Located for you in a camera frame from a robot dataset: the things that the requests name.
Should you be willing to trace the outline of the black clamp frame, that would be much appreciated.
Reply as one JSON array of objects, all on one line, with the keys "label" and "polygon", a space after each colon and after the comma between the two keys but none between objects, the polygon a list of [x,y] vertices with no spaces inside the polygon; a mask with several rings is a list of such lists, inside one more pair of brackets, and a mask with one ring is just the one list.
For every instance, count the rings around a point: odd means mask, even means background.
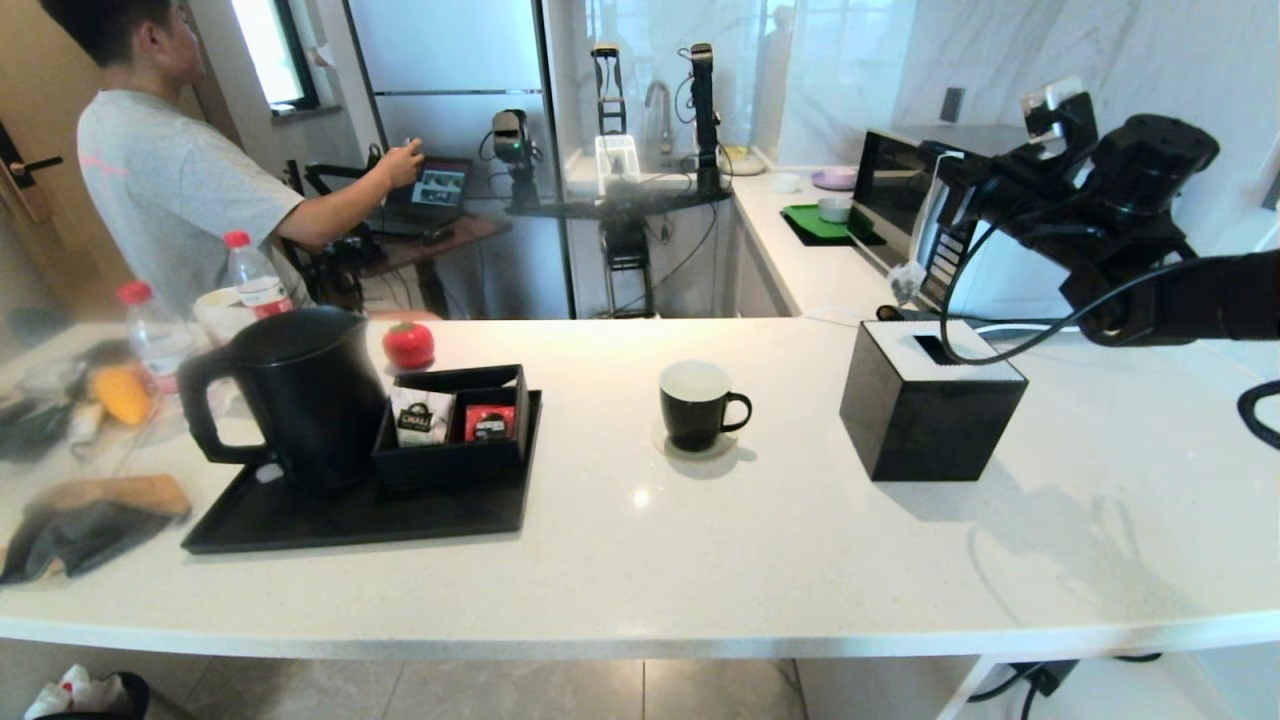
[{"label": "black clamp frame", "polygon": [[627,108],[620,49],[614,44],[596,44],[590,58],[596,82],[596,128],[599,136],[628,133]]}]

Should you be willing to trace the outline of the black electric kettle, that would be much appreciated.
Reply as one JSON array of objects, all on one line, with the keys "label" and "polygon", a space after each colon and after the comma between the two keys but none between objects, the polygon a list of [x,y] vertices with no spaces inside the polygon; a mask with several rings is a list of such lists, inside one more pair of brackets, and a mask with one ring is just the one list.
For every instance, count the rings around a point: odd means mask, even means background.
[{"label": "black electric kettle", "polygon": [[[306,307],[255,322],[230,342],[182,363],[177,386],[189,433],[210,462],[276,464],[293,486],[340,493],[375,475],[387,392],[367,348],[369,320]],[[262,443],[225,445],[209,388],[236,383]]]}]

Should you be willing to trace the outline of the black serving tray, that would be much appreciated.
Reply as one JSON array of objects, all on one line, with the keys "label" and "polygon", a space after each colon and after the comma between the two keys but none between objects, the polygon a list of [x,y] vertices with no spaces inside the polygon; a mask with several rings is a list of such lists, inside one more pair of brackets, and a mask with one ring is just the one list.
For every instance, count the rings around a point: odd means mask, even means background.
[{"label": "black serving tray", "polygon": [[201,556],[516,533],[531,465],[525,459],[477,486],[392,496],[364,484],[335,498],[301,495],[282,480],[261,483],[247,466],[180,546]]}]

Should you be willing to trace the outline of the clear water bottle red cap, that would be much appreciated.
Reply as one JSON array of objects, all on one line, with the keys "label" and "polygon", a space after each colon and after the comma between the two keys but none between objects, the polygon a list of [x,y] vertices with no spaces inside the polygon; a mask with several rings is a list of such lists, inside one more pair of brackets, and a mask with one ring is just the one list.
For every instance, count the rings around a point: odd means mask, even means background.
[{"label": "clear water bottle red cap", "polygon": [[239,301],[257,319],[294,309],[288,288],[273,260],[256,247],[248,233],[232,231],[223,237],[229,250],[228,274]]},{"label": "clear water bottle red cap", "polygon": [[120,286],[116,296],[125,307],[131,347],[151,386],[160,395],[178,395],[180,368],[198,354],[189,327],[142,281]]}]

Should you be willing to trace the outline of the black compartment sachet box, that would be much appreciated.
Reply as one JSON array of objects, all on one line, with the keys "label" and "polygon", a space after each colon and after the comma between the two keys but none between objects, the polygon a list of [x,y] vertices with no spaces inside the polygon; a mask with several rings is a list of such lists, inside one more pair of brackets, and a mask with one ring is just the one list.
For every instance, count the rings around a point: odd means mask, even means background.
[{"label": "black compartment sachet box", "polygon": [[[532,456],[538,409],[524,366],[499,365],[449,372],[412,372],[397,377],[394,387],[454,395],[449,439],[443,446],[401,448],[396,439],[390,398],[372,450],[381,488],[389,493],[498,484],[512,482]],[[506,441],[466,443],[465,409],[472,404],[513,405],[515,437]]]}]

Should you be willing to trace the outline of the black cloth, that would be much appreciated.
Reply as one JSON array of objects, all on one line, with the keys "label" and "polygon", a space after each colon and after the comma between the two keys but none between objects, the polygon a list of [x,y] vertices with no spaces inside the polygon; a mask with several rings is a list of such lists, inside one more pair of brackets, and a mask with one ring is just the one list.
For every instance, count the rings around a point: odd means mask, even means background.
[{"label": "black cloth", "polygon": [[175,519],[106,500],[74,509],[32,509],[4,551],[0,587],[38,582],[56,565],[69,578],[83,577],[150,541]]}]

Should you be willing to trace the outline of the black framed window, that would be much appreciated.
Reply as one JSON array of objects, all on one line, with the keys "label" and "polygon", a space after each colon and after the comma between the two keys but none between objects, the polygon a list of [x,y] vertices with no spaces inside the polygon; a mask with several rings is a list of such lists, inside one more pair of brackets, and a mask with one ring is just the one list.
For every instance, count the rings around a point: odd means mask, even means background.
[{"label": "black framed window", "polygon": [[230,0],[268,108],[274,117],[320,108],[291,0]]}]

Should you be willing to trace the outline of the orange yellow item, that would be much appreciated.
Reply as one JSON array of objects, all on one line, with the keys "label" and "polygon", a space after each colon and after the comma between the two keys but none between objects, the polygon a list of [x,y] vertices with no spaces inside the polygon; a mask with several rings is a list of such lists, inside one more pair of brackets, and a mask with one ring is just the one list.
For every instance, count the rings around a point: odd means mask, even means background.
[{"label": "orange yellow item", "polygon": [[128,427],[143,425],[154,410],[151,393],[129,365],[95,370],[90,378],[90,391],[111,418]]}]

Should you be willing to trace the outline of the white paper cup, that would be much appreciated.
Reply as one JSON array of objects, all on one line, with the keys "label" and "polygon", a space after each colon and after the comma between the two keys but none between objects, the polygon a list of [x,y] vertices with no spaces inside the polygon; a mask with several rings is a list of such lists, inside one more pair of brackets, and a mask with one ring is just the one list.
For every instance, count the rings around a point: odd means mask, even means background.
[{"label": "white paper cup", "polygon": [[193,304],[193,313],[214,347],[230,342],[257,320],[253,311],[241,302],[236,288],[215,290],[201,296]]}]

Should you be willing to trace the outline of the red coffee sachet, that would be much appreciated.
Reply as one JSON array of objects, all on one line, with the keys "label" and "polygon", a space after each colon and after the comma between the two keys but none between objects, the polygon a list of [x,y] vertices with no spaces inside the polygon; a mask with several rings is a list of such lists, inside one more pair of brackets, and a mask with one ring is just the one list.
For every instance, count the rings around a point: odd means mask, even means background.
[{"label": "red coffee sachet", "polygon": [[468,405],[463,411],[463,441],[480,443],[512,439],[516,419],[517,409],[513,405]]}]

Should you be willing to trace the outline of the brown cork pad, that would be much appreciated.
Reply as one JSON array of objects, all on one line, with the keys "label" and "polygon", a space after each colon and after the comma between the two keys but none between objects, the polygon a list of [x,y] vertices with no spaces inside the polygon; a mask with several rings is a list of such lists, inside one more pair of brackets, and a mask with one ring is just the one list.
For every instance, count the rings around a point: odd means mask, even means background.
[{"label": "brown cork pad", "polygon": [[72,510],[96,502],[115,503],[173,519],[187,518],[192,510],[187,493],[170,474],[67,482],[42,491],[29,506]]}]

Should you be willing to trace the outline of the man in grey t-shirt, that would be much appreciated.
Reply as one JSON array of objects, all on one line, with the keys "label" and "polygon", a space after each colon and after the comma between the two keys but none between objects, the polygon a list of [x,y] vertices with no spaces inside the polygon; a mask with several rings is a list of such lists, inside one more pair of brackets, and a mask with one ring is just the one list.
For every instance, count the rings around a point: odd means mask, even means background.
[{"label": "man in grey t-shirt", "polygon": [[278,240],[325,249],[422,169],[412,138],[351,186],[307,199],[179,109],[205,68],[178,0],[38,3],[101,72],[76,136],[90,199],[132,275],[174,313],[230,287],[229,233],[266,254]]}]

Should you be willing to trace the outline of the black mug white inside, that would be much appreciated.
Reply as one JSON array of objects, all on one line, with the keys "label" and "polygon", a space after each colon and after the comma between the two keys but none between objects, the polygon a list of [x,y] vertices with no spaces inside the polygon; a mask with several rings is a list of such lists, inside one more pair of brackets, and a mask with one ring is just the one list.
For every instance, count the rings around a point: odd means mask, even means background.
[{"label": "black mug white inside", "polygon": [[705,452],[753,419],[751,400],[735,392],[730,374],[713,363],[675,363],[659,374],[658,386],[666,432],[680,451]]}]

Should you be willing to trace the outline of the black laptop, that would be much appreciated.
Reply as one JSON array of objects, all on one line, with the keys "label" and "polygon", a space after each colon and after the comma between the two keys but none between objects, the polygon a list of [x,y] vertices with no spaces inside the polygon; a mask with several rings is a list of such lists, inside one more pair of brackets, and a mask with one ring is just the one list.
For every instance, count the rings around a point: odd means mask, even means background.
[{"label": "black laptop", "polygon": [[369,219],[370,231],[428,237],[465,214],[465,191],[474,163],[461,158],[426,158],[415,179],[393,190]]}]

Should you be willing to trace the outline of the white base cabinet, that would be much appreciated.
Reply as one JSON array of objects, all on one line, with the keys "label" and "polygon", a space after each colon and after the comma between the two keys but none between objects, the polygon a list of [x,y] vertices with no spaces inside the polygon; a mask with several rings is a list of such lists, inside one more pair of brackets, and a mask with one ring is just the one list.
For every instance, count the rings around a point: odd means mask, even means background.
[{"label": "white base cabinet", "polygon": [[730,243],[730,309],[740,318],[795,318],[803,307],[791,291],[786,260],[796,238],[774,209],[733,200]]}]

